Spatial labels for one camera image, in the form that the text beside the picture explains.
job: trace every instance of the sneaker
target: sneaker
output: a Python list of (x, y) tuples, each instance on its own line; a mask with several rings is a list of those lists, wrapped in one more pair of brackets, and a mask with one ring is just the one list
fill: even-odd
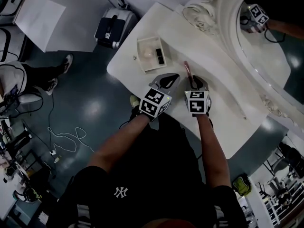
[(51, 85), (49, 86), (49, 88), (47, 89), (46, 93), (48, 95), (51, 95), (53, 93), (53, 90), (55, 89), (55, 87), (57, 86), (58, 84), (58, 79), (56, 78), (53, 78), (51, 81), (50, 81)]
[(131, 106), (133, 108), (135, 108), (136, 106), (138, 106), (140, 104), (140, 99), (138, 97), (136, 97), (135, 95), (131, 95), (130, 96), (130, 103), (131, 103)]
[(69, 54), (66, 56), (66, 58), (63, 60), (62, 64), (65, 67), (64, 70), (64, 74), (66, 74), (68, 72), (68, 69), (71, 67), (72, 63), (73, 63), (73, 54)]

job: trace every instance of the mirror frame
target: mirror frame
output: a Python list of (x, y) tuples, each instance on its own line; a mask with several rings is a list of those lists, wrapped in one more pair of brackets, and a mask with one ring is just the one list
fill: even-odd
[(238, 40), (239, 10), (244, 0), (218, 0), (217, 21), (226, 52), (261, 95), (266, 95), (294, 122), (304, 128), (304, 105), (280, 87), (262, 68), (255, 68), (248, 60)]

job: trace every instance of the floor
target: floor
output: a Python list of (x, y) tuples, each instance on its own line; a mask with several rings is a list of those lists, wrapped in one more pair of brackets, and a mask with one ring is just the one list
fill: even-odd
[[(68, 52), (43, 53), (37, 47), (32, 51), (28, 61), (32, 67), (57, 66)], [(58, 86), (53, 92), (54, 110), (50, 116), (50, 125), (54, 133), (71, 133), (75, 135), (75, 128), (83, 128), (87, 136), (83, 142), (94, 150), (106, 138), (113, 134), (119, 126), (130, 117), (131, 106), (129, 103), (130, 92), (115, 78), (106, 72), (106, 67), (115, 51), (97, 46), (93, 53), (73, 52), (74, 63), (69, 72), (58, 79)], [(44, 142), (49, 143), (48, 115), (52, 109), (52, 97), (42, 92), (44, 105), (41, 110), (23, 115), (29, 127)], [(280, 143), (287, 129), (271, 118), (265, 119), (263, 124), (245, 145), (229, 159), (231, 179), (239, 174), (252, 174), (270, 155), (271, 151)], [(196, 156), (201, 154), (200, 140), (186, 129), (186, 135), (193, 147)], [(74, 143), (66, 139), (52, 137), (53, 143), (67, 149), (74, 150)], [(92, 151), (79, 142), (75, 153), (57, 148), (60, 160), (53, 171), (50, 185), (51, 191), (56, 196), (64, 192), (70, 178), (84, 168)], [(52, 168), (55, 167), (54, 159), (49, 154), (49, 149), (37, 138), (23, 149), (29, 149), (41, 156)], [(199, 159), (200, 170), (203, 173), (202, 161)]]
[[(283, 38), (283, 34), (272, 31), (277, 40)], [(298, 102), (304, 104), (304, 40), (286, 35), (285, 41), (280, 43), (287, 62), (290, 66), (290, 76), (284, 86), (284, 90)]]

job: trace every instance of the black t-shirt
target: black t-shirt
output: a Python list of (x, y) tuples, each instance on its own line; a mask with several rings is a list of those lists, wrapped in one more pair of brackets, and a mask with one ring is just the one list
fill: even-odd
[(157, 132), (150, 141), (148, 136), (143, 133), (109, 174), (95, 166), (80, 171), (47, 227), (77, 223), (77, 205), (89, 207), (96, 228), (140, 228), (162, 218), (183, 219), (197, 228), (247, 227), (230, 187), (209, 189), (202, 183), (194, 152), (181, 134), (173, 142)]

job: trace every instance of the man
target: man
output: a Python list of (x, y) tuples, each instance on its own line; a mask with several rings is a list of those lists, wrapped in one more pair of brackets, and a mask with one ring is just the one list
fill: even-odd
[(73, 62), (73, 55), (69, 54), (57, 67), (33, 68), (27, 64), (12, 61), (0, 65), (0, 81), (2, 85), (2, 97), (11, 93), (17, 86), (18, 94), (31, 87), (40, 87), (48, 95), (53, 93), (60, 74), (65, 74)]
[(57, 203), (47, 227), (247, 227), (207, 115), (197, 115), (207, 184), (180, 124), (138, 114), (104, 142)]

